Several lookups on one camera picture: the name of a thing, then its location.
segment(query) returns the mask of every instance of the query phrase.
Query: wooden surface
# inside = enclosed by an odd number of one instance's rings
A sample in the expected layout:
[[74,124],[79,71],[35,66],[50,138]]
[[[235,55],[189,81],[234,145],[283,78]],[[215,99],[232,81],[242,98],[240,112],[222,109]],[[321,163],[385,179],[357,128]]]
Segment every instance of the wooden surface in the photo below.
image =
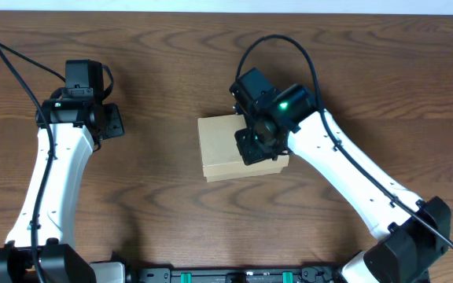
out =
[[[206,183],[197,118],[230,113],[238,61],[261,35],[291,35],[314,60],[328,109],[393,178],[453,212],[453,17],[172,13],[0,13],[0,41],[64,73],[107,64],[127,134],[83,175],[75,221],[87,261],[112,250],[176,267],[342,263],[374,244],[313,168]],[[11,57],[40,101],[61,81]],[[246,62],[273,83],[311,83],[294,48],[267,42]],[[35,163],[34,106],[0,59],[0,247]],[[453,252],[431,269],[453,282]]]

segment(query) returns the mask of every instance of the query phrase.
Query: green strip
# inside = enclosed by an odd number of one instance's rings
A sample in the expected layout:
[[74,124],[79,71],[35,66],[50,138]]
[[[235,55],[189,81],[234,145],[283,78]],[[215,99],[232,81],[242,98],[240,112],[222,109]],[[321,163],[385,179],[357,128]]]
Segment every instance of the green strip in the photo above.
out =
[[192,274],[181,274],[181,283],[192,283]]
[[283,272],[282,283],[293,283],[293,272]]

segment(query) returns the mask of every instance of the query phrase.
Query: beige box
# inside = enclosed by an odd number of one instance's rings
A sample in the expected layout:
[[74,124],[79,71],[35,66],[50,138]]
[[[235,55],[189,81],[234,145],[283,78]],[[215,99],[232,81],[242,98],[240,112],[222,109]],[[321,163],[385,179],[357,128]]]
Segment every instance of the beige box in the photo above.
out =
[[202,169],[207,182],[280,173],[282,168],[288,166],[289,156],[244,165],[234,137],[237,130],[244,128],[242,115],[198,119]]

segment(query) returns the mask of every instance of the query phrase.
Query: white wall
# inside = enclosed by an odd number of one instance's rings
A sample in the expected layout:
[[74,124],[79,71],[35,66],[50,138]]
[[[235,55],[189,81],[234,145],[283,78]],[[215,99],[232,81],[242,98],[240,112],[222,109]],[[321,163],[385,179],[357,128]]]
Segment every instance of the white wall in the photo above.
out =
[[453,0],[0,0],[0,10],[453,15]]

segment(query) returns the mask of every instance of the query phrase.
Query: wooden table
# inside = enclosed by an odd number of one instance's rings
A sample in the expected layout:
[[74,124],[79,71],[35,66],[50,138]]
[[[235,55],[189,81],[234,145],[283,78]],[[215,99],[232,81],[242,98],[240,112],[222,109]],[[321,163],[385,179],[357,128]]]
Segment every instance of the wooden table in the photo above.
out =
[[[121,252],[176,267],[342,263],[375,242],[344,198],[298,157],[280,175],[206,183],[197,118],[229,114],[245,49],[271,33],[310,53],[327,108],[366,154],[453,213],[453,17],[186,13],[0,13],[0,41],[64,73],[67,59],[107,64],[126,135],[103,143],[76,213],[87,261]],[[11,61],[40,101],[62,82]],[[284,42],[260,46],[277,86],[310,84]],[[0,247],[35,163],[35,109],[0,59]],[[431,269],[453,282],[453,252]]]

